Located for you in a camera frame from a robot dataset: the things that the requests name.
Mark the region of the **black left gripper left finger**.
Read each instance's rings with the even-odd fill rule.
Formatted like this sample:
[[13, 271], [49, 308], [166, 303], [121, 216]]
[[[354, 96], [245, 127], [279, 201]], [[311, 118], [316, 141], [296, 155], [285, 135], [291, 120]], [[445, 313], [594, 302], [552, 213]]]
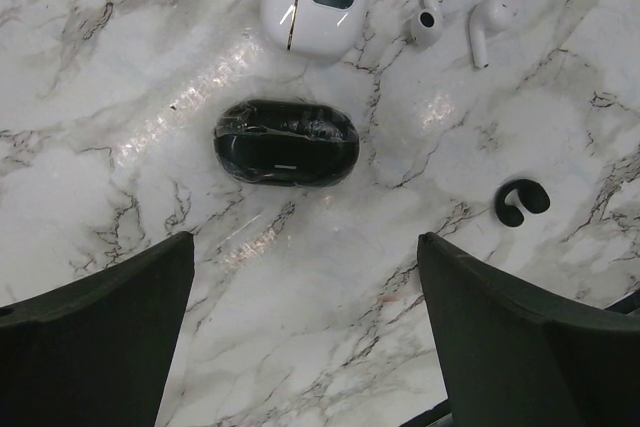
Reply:
[[152, 426], [194, 279], [180, 232], [1, 309], [4, 426]]

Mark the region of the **black earbud charging case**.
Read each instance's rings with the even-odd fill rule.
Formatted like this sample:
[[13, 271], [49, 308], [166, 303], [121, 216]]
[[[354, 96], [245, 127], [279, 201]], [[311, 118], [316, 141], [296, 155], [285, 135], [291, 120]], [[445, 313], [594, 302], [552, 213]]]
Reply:
[[222, 168], [250, 184], [334, 185], [351, 173], [360, 152], [351, 119], [322, 104], [244, 101], [220, 116], [213, 136]]

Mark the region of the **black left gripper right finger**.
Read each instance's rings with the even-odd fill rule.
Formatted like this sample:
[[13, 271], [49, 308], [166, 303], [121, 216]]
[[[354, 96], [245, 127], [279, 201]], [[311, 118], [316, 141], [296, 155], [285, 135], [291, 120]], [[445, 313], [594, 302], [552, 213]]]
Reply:
[[434, 233], [417, 266], [455, 425], [638, 425], [638, 316], [551, 293]]

